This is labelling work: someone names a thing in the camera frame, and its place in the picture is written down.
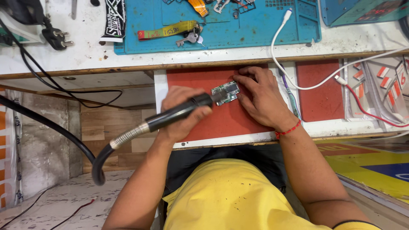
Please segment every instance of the blue machine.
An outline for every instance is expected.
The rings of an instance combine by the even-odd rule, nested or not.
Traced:
[[[160,29],[180,21],[203,22],[200,15],[185,0],[176,0],[167,5],[163,0],[125,0],[126,35],[123,43],[115,43],[116,54],[143,54],[192,50],[215,50],[238,47],[271,45],[272,38],[283,21],[287,9],[293,14],[278,36],[275,45],[310,43],[321,40],[321,27],[316,0],[257,0],[256,9],[233,16],[233,9],[240,6],[231,1],[222,13],[206,4],[209,15],[205,17],[201,36],[203,47],[198,43],[185,42],[177,47],[176,41],[183,38],[175,35],[148,41],[138,41],[139,30]]]
[[[327,26],[398,20],[409,14],[408,0],[321,0]]]

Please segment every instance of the black jeans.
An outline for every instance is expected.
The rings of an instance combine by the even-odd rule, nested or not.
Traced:
[[[203,162],[221,158],[240,159],[253,164],[275,187],[285,193],[287,174],[284,168],[283,152],[279,144],[266,144],[172,151],[163,196],[181,187],[197,166]]]

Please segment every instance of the circuit board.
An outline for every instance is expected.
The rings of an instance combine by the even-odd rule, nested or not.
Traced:
[[[236,81],[231,81],[212,89],[211,94],[214,95],[216,92],[220,92],[222,90],[225,90],[227,92],[227,96],[216,102],[217,106],[221,106],[224,103],[231,102],[234,99],[237,99],[236,94],[240,93],[240,89],[238,88]]]

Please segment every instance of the white charging cable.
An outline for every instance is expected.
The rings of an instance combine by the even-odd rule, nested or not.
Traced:
[[[342,70],[342,69],[344,69],[345,67],[348,67],[348,66],[350,66],[350,65],[353,65],[353,64],[355,64],[355,63],[362,62],[362,61],[367,61],[367,60],[374,59],[374,58],[379,58],[379,57],[382,57],[382,56],[394,54],[394,53],[396,53],[396,52],[409,49],[409,46],[405,46],[405,47],[400,48],[400,49],[397,49],[397,50],[392,50],[392,51],[389,51],[389,52],[386,52],[386,53],[383,53],[383,54],[378,54],[378,55],[375,55],[375,56],[367,57],[367,58],[364,58],[364,59],[360,59],[360,60],[357,60],[357,61],[348,63],[348,64],[342,66],[341,68],[337,69],[335,72],[333,72],[331,75],[329,75],[327,78],[325,78],[323,81],[321,81],[319,84],[317,84],[317,85],[315,85],[315,86],[311,86],[311,87],[307,87],[307,88],[299,87],[299,86],[297,86],[297,85],[295,84],[295,82],[294,82],[292,79],[290,79],[290,77],[288,76],[288,73],[284,70],[284,68],[281,67],[281,65],[278,63],[276,57],[274,56],[274,43],[275,43],[276,38],[277,38],[278,34],[280,33],[281,29],[284,27],[285,23],[286,23],[286,22],[288,21],[288,19],[290,18],[291,13],[292,13],[292,8],[290,8],[289,10],[287,10],[287,12],[286,12],[285,15],[284,15],[283,23],[281,24],[280,28],[277,30],[276,34],[274,35],[273,41],[271,42],[271,56],[273,57],[274,63],[277,65],[277,67],[284,73],[284,75],[286,76],[287,80],[288,80],[295,88],[297,88],[297,89],[299,89],[299,90],[311,90],[311,89],[317,88],[317,87],[319,87],[320,85],[324,84],[326,81],[328,81],[331,77],[335,76],[340,70]]]

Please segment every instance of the hand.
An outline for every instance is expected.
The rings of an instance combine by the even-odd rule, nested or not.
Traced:
[[[204,89],[193,89],[184,86],[172,86],[169,88],[168,95],[162,101],[162,112],[172,107],[186,102],[188,99],[204,93]],[[185,138],[190,130],[205,116],[212,113],[208,106],[201,106],[193,110],[193,112],[183,120],[170,124],[161,128],[158,132],[156,140],[165,142],[169,145],[174,145],[177,141]]]
[[[280,94],[276,77],[271,70],[245,67],[233,79],[243,84],[253,95],[253,102],[244,94],[237,94],[241,105],[258,123],[285,132],[294,127],[298,118],[288,109]]]

